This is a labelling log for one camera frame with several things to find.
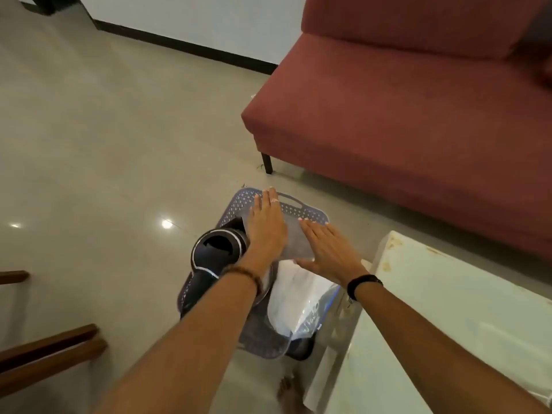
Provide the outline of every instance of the tiled floor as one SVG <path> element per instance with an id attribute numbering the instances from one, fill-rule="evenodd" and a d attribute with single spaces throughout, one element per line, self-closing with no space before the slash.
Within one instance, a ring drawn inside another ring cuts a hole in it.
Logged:
<path id="1" fill-rule="evenodd" d="M 239 117 L 266 78 L 0 0 L 0 271 L 32 274 L 0 288 L 0 347 L 90 322 L 110 345 L 0 412 L 88 412 L 176 322 L 190 247 L 243 185 L 325 210 L 369 260 L 396 229 L 552 298 L 536 259 L 283 162 L 267 176 Z M 277 412 L 286 363 L 237 352 L 212 412 Z"/>

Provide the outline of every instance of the finger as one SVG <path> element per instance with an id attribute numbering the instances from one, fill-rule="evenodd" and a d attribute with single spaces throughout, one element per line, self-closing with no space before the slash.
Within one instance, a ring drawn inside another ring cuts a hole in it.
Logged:
<path id="1" fill-rule="evenodd" d="M 309 260 L 307 258 L 297 258 L 294 260 L 295 264 L 297 264 L 299 267 L 302 267 L 305 270 L 312 271 L 315 274 L 318 274 L 318 264 L 313 262 L 312 260 Z"/>
<path id="2" fill-rule="evenodd" d="M 271 205 L 271 200 L 268 198 L 268 191 L 263 190 L 263 200 L 261 209 L 268 209 Z"/>
<path id="3" fill-rule="evenodd" d="M 313 222 L 313 221 L 308 221 L 308 224 L 309 226 L 311 227 L 311 229 L 313 230 L 314 232 L 314 235 L 316 235 L 317 238 L 325 238 L 326 237 L 326 234 L 324 233 L 323 229 L 322 229 L 322 226 L 317 223 L 317 222 Z"/>
<path id="4" fill-rule="evenodd" d="M 314 235 L 314 232 L 308 223 L 309 221 L 307 219 L 299 218 L 299 226 L 303 230 L 303 233 L 307 237 L 308 243 L 311 245 L 311 248 L 314 251 L 314 249 L 317 247 L 318 238 L 316 238 L 316 235 Z"/>
<path id="5" fill-rule="evenodd" d="M 253 212 L 260 211 L 260 197 L 259 195 L 255 195 L 255 203 L 253 204 Z"/>
<path id="6" fill-rule="evenodd" d="M 334 237 L 343 238 L 343 236 L 341 235 L 341 232 L 339 232 L 337 228 L 335 228 L 335 226 L 332 225 L 331 223 L 326 222 L 326 228 L 328 229 L 328 231 L 330 231 L 330 233 L 333 234 Z"/>
<path id="7" fill-rule="evenodd" d="M 268 199 L 271 202 L 271 208 L 274 208 L 275 210 L 281 210 L 280 209 L 280 200 L 278 199 L 278 193 L 276 192 L 276 189 L 271 187 L 268 189 Z"/>

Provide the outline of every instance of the black baseboard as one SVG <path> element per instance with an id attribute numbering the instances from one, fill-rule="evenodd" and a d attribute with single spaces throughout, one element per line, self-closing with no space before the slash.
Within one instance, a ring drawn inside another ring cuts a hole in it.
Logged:
<path id="1" fill-rule="evenodd" d="M 26 10 L 29 10 L 30 12 L 33 12 L 33 13 L 42 14 L 43 16 L 50 16 L 53 13 L 53 11 L 49 12 L 49 11 L 43 10 L 41 7 L 38 7 L 36 4 L 24 3 L 22 1 L 21 1 L 21 4 Z"/>
<path id="2" fill-rule="evenodd" d="M 276 64 L 255 60 L 253 58 L 244 57 L 235 53 L 219 51 L 218 49 L 207 48 L 206 46 L 196 45 L 195 43 L 184 42 L 178 39 L 172 39 L 166 36 L 160 36 L 142 30 L 133 29 L 130 27 L 115 25 L 101 20 L 94 20 L 94 24 L 100 30 L 113 33 L 120 36 L 126 36 L 139 41 L 154 43 L 167 48 L 176 49 L 177 51 L 187 52 L 210 60 L 224 62 L 236 67 L 251 69 L 263 74 L 272 74 Z"/>

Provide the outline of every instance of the sofa leg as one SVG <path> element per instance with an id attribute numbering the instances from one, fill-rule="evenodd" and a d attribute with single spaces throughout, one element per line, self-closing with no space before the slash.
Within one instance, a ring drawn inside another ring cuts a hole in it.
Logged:
<path id="1" fill-rule="evenodd" d="M 262 152 L 260 155 L 263 157 L 264 171 L 266 171 L 267 174 L 272 174 L 272 161 L 270 155 L 263 154 Z"/>

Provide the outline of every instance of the black wristband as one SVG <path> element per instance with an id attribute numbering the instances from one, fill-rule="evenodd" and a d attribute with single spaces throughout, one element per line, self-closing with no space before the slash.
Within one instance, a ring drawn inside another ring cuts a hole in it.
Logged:
<path id="1" fill-rule="evenodd" d="M 349 298 L 351 298 L 353 301 L 356 301 L 356 298 L 354 296 L 354 291 L 357 288 L 358 285 L 365 282 L 375 282 L 379 283 L 383 286 L 383 282 L 379 280 L 375 275 L 373 274 L 365 274 L 363 276 L 360 276 L 356 279 L 353 279 L 349 282 L 349 285 L 347 285 L 347 294 L 349 295 Z"/>

